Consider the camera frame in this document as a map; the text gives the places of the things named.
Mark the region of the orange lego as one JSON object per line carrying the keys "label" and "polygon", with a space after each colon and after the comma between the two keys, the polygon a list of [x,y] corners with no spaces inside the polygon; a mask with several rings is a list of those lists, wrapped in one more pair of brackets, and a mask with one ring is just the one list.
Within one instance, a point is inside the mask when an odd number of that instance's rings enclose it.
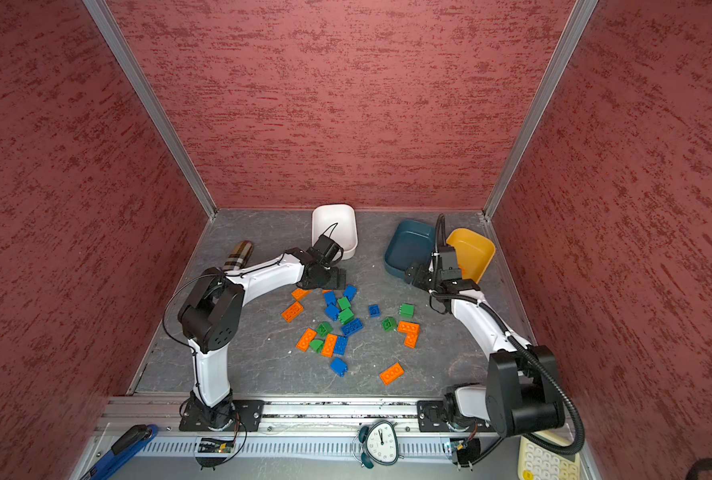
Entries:
{"label": "orange lego", "polygon": [[415,348],[418,341],[418,334],[407,334],[404,344],[409,348]]}
{"label": "orange lego", "polygon": [[333,357],[338,339],[339,337],[337,335],[328,334],[322,347],[321,354],[328,358]]}
{"label": "orange lego", "polygon": [[397,379],[402,377],[405,373],[404,368],[399,362],[394,363],[392,366],[384,370],[380,375],[379,378],[382,381],[382,383],[386,386],[390,385],[391,383],[395,382]]}
{"label": "orange lego", "polygon": [[298,341],[296,348],[303,352],[306,352],[309,349],[311,342],[315,340],[316,337],[317,332],[313,329],[308,328],[302,335],[301,339]]}
{"label": "orange lego", "polygon": [[420,326],[416,323],[401,321],[397,327],[397,331],[404,334],[418,335]]}
{"label": "orange lego", "polygon": [[311,293],[311,290],[305,290],[298,288],[292,292],[292,296],[295,298],[296,301],[301,301],[305,297],[307,297]]}
{"label": "orange lego", "polygon": [[304,312],[304,306],[296,301],[282,312],[282,318],[290,323]]}

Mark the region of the green lego square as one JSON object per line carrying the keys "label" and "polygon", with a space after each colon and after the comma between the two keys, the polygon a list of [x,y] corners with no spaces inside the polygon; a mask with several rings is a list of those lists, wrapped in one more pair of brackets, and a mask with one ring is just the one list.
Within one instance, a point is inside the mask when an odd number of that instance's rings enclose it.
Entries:
{"label": "green lego square", "polygon": [[412,319],[415,315],[415,306],[404,303],[399,307],[399,315],[402,318]]}

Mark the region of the green lego small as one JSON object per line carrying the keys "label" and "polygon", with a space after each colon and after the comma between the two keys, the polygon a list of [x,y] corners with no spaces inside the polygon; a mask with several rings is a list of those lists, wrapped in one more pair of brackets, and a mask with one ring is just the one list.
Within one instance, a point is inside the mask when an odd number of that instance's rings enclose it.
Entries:
{"label": "green lego small", "polygon": [[384,331],[395,331],[398,328],[398,321],[394,317],[386,317],[381,322]]}

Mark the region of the blue lego long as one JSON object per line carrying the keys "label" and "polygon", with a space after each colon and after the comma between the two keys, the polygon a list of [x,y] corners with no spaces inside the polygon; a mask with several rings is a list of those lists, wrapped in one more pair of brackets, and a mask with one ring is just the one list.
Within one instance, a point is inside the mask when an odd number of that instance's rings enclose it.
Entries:
{"label": "blue lego long", "polygon": [[345,337],[350,337],[351,335],[361,331],[363,329],[364,325],[362,321],[358,318],[348,322],[347,324],[343,324],[341,326],[342,333]]}

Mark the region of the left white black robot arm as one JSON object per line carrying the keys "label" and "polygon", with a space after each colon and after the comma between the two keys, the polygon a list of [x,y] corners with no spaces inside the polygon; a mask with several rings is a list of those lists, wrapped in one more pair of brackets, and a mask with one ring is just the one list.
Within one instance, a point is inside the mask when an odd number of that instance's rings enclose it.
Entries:
{"label": "left white black robot arm", "polygon": [[306,250],[290,248],[256,266],[204,271],[178,312],[193,357],[194,386],[186,403],[191,418],[213,431],[239,423],[229,381],[228,346],[238,333],[243,307],[288,285],[304,290],[343,287],[346,273],[338,267],[343,257],[343,247],[322,234]]}

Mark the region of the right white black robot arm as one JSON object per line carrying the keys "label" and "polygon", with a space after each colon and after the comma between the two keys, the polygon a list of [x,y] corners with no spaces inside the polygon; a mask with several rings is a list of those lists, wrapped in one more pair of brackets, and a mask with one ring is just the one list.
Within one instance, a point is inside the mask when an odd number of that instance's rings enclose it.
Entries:
{"label": "right white black robot arm", "polygon": [[488,423],[507,438],[564,425],[565,404],[555,357],[531,344],[491,307],[479,285],[452,266],[454,249],[443,246],[425,262],[414,262],[404,281],[429,293],[429,303],[460,321],[488,356],[483,384],[461,384],[445,393],[446,420],[457,428]]}

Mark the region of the yellow rectangular container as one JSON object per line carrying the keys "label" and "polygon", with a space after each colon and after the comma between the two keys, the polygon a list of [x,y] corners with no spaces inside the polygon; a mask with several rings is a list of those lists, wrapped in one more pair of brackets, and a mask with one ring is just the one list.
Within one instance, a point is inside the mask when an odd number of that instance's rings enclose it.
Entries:
{"label": "yellow rectangular container", "polygon": [[496,253],[495,244],[487,237],[466,228],[455,229],[447,243],[454,247],[464,279],[479,283]]}

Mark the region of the teal rectangular container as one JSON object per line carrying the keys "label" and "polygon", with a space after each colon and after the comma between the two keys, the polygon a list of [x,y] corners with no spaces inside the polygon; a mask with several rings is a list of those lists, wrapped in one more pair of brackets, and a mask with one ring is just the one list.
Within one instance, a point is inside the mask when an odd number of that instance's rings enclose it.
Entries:
{"label": "teal rectangular container", "polygon": [[402,220],[384,254],[386,271],[401,280],[415,263],[430,264],[434,249],[435,229],[432,225],[417,220]]}

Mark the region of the white rectangular container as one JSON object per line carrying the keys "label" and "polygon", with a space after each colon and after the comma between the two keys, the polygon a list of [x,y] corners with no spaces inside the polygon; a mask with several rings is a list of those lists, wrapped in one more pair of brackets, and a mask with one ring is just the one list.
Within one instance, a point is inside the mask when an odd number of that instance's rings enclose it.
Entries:
{"label": "white rectangular container", "polygon": [[317,207],[312,213],[312,242],[325,234],[340,245],[343,259],[355,255],[358,246],[356,213],[348,204],[331,204]]}

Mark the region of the plaid brown cylinder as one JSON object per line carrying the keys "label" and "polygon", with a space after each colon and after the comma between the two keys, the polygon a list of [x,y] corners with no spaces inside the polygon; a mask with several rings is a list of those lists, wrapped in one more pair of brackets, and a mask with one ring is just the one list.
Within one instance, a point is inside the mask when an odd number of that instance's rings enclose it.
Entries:
{"label": "plaid brown cylinder", "polygon": [[254,251],[254,243],[250,240],[238,242],[225,261],[222,270],[229,272],[245,268]]}

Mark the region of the blue lego front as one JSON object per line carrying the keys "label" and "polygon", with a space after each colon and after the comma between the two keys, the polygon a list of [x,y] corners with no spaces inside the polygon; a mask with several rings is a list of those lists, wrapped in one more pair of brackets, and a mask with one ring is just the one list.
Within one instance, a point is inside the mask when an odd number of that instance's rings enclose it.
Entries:
{"label": "blue lego front", "polygon": [[348,372],[348,366],[341,358],[334,358],[330,363],[330,368],[339,377],[344,377]]}

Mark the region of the white analog clock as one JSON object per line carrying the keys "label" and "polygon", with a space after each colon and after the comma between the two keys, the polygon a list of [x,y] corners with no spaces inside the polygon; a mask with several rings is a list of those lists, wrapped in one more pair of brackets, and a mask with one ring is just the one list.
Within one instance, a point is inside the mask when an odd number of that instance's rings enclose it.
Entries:
{"label": "white analog clock", "polygon": [[371,426],[363,426],[358,434],[362,448],[361,464],[372,469],[375,465],[393,466],[400,456],[398,437],[394,424],[388,420],[380,420]]}

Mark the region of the yellow calculator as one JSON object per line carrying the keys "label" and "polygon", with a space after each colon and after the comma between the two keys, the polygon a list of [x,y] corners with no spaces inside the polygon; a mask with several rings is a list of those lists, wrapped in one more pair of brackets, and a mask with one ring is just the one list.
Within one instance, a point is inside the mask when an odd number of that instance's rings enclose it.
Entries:
{"label": "yellow calculator", "polygon": [[556,454],[522,436],[517,476],[521,480],[578,480],[582,478],[580,458]]}

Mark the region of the blue utility knife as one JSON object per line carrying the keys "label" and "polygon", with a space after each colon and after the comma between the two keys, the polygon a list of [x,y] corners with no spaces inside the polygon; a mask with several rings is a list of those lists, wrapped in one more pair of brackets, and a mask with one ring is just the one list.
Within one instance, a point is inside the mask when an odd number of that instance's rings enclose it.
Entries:
{"label": "blue utility knife", "polygon": [[80,480],[110,479],[122,466],[142,451],[158,434],[154,424],[138,424],[127,430]]}

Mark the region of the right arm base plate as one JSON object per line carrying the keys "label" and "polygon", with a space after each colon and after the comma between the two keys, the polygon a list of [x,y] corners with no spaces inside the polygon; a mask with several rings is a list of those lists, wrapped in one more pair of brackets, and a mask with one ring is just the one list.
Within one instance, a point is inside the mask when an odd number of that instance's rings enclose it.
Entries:
{"label": "right arm base plate", "polygon": [[420,400],[416,406],[421,432],[495,432],[484,420],[464,417],[450,400]]}

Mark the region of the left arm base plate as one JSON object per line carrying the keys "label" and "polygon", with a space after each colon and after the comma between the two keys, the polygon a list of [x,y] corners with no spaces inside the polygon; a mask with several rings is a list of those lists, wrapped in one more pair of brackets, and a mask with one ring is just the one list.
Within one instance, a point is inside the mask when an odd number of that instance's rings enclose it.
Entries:
{"label": "left arm base plate", "polygon": [[263,416],[265,402],[262,400],[234,400],[232,413],[213,415],[204,413],[189,399],[181,411],[179,430],[183,432],[223,433],[242,427],[249,432],[257,432]]}

